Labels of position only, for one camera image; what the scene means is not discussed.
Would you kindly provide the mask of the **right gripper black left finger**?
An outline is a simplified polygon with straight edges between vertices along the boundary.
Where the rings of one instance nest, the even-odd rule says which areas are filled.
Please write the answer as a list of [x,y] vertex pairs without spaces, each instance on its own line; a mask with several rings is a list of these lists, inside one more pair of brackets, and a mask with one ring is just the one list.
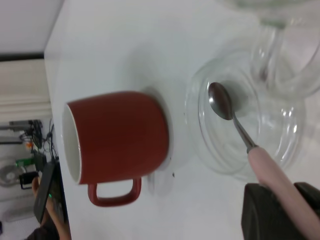
[[275,195],[258,183],[244,187],[241,229],[245,240],[304,240]]

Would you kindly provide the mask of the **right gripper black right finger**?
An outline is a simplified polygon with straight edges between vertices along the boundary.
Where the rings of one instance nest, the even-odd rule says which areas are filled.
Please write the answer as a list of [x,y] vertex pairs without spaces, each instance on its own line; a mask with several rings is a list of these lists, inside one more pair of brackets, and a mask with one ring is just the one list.
[[320,213],[320,190],[307,182],[296,182],[294,186],[313,209],[316,214]]

